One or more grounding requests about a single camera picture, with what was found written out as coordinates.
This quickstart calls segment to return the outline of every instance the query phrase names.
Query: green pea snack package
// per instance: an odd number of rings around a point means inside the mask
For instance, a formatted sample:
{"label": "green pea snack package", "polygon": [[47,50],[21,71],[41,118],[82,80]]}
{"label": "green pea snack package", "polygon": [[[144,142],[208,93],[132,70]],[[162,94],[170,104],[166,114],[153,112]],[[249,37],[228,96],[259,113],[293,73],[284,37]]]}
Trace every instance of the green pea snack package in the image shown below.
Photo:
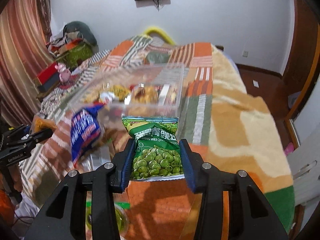
{"label": "green pea snack package", "polygon": [[135,139],[131,180],[184,178],[180,147],[175,137],[178,118],[123,116],[122,123]]}

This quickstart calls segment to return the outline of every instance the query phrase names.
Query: yellow tube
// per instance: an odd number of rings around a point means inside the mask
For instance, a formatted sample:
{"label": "yellow tube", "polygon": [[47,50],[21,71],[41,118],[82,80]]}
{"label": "yellow tube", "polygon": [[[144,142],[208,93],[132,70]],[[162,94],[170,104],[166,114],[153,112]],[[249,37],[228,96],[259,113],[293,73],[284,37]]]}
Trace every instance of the yellow tube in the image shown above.
{"label": "yellow tube", "polygon": [[143,34],[145,35],[149,35],[151,33],[156,33],[158,34],[166,43],[170,44],[170,45],[175,45],[175,42],[169,37],[169,35],[167,33],[164,32],[164,30],[158,28],[158,27],[149,27],[147,28]]}

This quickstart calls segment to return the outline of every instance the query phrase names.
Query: metal bolt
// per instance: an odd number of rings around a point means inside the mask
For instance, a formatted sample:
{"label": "metal bolt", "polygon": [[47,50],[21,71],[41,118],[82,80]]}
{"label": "metal bolt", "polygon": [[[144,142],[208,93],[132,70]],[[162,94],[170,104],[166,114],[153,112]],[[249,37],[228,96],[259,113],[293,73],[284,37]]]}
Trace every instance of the metal bolt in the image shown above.
{"label": "metal bolt", "polygon": [[68,175],[69,175],[70,177],[74,177],[74,176],[77,175],[77,171],[76,171],[76,170],[69,171]]}
{"label": "metal bolt", "polygon": [[106,169],[111,169],[111,168],[113,167],[113,163],[106,163],[106,164],[104,165],[104,167],[105,167]]}
{"label": "metal bolt", "polygon": [[239,174],[240,177],[246,177],[247,176],[247,172],[245,172],[243,170],[238,171],[238,174]]}
{"label": "metal bolt", "polygon": [[211,164],[210,164],[210,163],[203,163],[203,164],[202,164],[202,168],[208,170],[208,169],[211,168]]}

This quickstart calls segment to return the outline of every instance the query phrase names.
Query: striped curtain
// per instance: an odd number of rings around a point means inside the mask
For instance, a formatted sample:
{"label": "striped curtain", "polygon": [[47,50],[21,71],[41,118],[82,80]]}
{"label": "striped curtain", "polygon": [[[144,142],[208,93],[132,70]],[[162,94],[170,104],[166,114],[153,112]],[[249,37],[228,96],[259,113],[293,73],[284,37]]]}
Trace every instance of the striped curtain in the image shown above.
{"label": "striped curtain", "polygon": [[39,111],[33,79],[53,61],[36,1],[10,0],[0,15],[2,117],[12,126],[31,123]]}

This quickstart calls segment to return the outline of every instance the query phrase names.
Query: clear plastic container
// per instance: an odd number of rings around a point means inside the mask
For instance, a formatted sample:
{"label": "clear plastic container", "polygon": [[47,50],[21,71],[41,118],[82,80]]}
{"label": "clear plastic container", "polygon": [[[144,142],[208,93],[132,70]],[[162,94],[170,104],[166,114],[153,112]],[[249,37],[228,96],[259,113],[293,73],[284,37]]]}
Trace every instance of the clear plastic container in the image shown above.
{"label": "clear plastic container", "polygon": [[[134,92],[134,87],[159,86],[161,90],[159,90],[156,102],[139,103],[132,99],[123,102],[112,100],[108,104],[108,114],[105,117],[111,122],[118,118],[121,119],[122,115],[179,117],[183,73],[184,65],[181,63],[116,68],[101,73],[100,76],[84,86],[69,102],[69,108],[77,112],[85,105],[96,101],[102,92],[108,91],[115,85],[122,86],[131,93]],[[175,88],[176,98],[164,100],[162,92],[165,90],[164,88]]]}

